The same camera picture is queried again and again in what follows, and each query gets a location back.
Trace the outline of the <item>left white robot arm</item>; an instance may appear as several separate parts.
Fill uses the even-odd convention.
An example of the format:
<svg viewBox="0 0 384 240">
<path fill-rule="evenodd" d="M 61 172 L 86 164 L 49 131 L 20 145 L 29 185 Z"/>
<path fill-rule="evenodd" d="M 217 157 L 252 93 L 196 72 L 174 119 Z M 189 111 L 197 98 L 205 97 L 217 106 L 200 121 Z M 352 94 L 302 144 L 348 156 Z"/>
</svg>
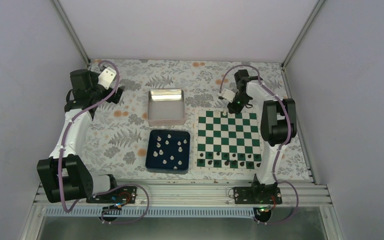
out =
<svg viewBox="0 0 384 240">
<path fill-rule="evenodd" d="M 121 99 L 124 88 L 111 87 L 118 76 L 113 67 L 105 67 L 100 73 L 87 69 L 70 73 L 72 88 L 66 96 L 63 129 L 49 157 L 36 166 L 50 203 L 90 198 L 97 193 L 108 203 L 119 197 L 114 177 L 90 173 L 80 156 L 97 104 L 117 104 Z"/>
</svg>

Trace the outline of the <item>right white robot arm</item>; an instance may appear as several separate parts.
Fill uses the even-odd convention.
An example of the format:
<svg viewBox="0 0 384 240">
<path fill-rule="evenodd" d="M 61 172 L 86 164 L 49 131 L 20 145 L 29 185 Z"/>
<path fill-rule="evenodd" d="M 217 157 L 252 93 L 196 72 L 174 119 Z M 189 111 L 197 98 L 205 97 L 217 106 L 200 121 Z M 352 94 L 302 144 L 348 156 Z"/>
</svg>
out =
<svg viewBox="0 0 384 240">
<path fill-rule="evenodd" d="M 264 166 L 254 175 L 249 195 L 258 204 L 277 196 L 281 182 L 276 176 L 283 148 L 297 135 L 296 103 L 292 98 L 281 99 L 264 83 L 259 74 L 249 75 L 242 64 L 234 74 L 237 92 L 220 89 L 219 97 L 229 101 L 230 114 L 239 114 L 251 100 L 262 103 L 259 131 L 263 139 Z"/>
</svg>

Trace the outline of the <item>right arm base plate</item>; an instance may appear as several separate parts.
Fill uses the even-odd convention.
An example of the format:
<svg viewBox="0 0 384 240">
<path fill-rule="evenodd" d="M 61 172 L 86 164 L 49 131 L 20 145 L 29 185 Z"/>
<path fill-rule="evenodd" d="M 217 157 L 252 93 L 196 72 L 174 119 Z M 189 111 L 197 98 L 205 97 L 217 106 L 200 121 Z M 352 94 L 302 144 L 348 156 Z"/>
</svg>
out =
<svg viewBox="0 0 384 240">
<path fill-rule="evenodd" d="M 260 188 L 234 187 L 233 199 L 237 205 L 264 205 L 283 203 L 279 187 L 264 186 Z"/>
</svg>

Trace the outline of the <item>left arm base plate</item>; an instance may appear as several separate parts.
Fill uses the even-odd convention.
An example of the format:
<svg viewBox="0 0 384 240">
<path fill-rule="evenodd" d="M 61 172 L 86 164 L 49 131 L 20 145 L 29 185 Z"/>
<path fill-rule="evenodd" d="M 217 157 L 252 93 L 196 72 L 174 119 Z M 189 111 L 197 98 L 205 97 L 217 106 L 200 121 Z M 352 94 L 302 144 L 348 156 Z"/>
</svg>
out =
<svg viewBox="0 0 384 240">
<path fill-rule="evenodd" d="M 136 186 L 124 186 L 116 189 L 110 193 L 106 193 L 98 196 L 91 196 L 86 199 L 89 204 L 134 204 L 136 201 L 137 187 Z"/>
</svg>

